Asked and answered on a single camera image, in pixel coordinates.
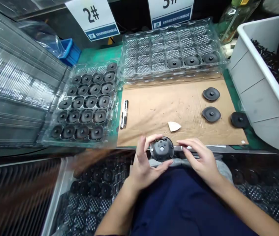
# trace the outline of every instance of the white plastic bin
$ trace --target white plastic bin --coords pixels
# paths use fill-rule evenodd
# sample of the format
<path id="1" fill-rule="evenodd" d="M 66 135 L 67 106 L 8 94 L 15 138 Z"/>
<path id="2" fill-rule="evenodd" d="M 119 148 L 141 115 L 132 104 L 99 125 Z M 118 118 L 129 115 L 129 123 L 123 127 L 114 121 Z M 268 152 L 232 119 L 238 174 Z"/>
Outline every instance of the white plastic bin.
<path id="1" fill-rule="evenodd" d="M 279 84 L 251 42 L 269 51 L 279 43 L 279 16 L 242 24 L 228 69 L 256 134 L 279 149 Z"/>

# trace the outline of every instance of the person's left hand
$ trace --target person's left hand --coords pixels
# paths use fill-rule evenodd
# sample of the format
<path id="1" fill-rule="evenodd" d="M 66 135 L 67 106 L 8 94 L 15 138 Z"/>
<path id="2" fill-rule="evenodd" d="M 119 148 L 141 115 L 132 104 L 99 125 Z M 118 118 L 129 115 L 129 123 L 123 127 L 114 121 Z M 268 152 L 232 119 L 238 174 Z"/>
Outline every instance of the person's left hand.
<path id="1" fill-rule="evenodd" d="M 125 180 L 136 192 L 140 192 L 151 185 L 173 163 L 172 160 L 167 160 L 156 168 L 149 165 L 146 151 L 151 142 L 162 137 L 162 134 L 154 134 L 147 138 L 141 136 L 138 140 L 134 164 L 130 176 Z"/>

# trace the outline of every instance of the cardboard sheet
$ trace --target cardboard sheet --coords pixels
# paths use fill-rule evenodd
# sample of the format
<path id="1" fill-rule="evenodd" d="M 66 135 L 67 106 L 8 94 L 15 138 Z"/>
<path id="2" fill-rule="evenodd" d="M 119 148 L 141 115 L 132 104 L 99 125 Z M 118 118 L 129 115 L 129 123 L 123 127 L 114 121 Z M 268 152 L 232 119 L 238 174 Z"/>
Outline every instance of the cardboard sheet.
<path id="1" fill-rule="evenodd" d="M 217 101 L 209 102 L 203 97 L 203 91 L 208 87 L 220 92 Z M 235 109 L 222 76 L 168 85 L 125 86 L 122 101 L 124 99 L 129 101 L 128 118 L 126 128 L 119 130 L 118 147 L 136 146 L 140 135 L 154 133 L 169 137 L 174 145 L 176 140 L 186 138 L 198 138 L 205 145 L 248 144 L 244 131 L 231 124 L 230 115 Z M 215 123 L 207 122 L 201 114 L 209 106 L 221 113 Z M 182 127 L 171 133 L 168 121 L 177 122 Z"/>

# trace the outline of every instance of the plastic bag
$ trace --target plastic bag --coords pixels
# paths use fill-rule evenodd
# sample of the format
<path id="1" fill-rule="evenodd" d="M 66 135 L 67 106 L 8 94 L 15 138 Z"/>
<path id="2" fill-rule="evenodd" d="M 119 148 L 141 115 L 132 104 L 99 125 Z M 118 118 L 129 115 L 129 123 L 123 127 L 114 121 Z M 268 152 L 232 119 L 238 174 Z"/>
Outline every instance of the plastic bag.
<path id="1" fill-rule="evenodd" d="M 57 58 L 64 55 L 66 49 L 62 46 L 61 40 L 55 31 L 44 22 L 39 21 L 20 21 L 17 27 L 32 37 L 42 47 L 51 52 Z"/>

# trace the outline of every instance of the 3# sign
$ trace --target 3# sign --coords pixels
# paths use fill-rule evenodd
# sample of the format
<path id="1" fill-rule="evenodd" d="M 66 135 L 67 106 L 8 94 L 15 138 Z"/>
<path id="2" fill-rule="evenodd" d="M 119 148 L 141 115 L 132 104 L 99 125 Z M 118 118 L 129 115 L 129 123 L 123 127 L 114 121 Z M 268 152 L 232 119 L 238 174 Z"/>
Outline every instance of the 3# sign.
<path id="1" fill-rule="evenodd" d="M 72 0 L 65 4 L 90 41 L 120 34 L 107 0 Z"/>
<path id="2" fill-rule="evenodd" d="M 148 0 L 153 29 L 191 19 L 194 0 Z"/>

